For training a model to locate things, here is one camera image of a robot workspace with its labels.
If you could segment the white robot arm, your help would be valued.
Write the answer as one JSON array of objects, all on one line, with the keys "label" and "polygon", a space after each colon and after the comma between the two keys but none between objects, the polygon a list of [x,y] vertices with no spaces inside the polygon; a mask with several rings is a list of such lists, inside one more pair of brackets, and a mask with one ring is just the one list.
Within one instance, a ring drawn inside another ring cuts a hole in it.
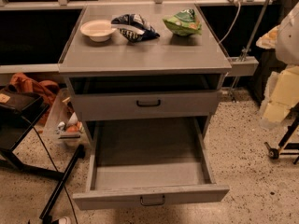
[{"label": "white robot arm", "polygon": [[256,46],[274,49],[276,58],[287,64],[282,72],[273,72],[268,78],[260,108],[260,125],[273,129],[299,104],[299,3],[280,25],[261,36]]}]

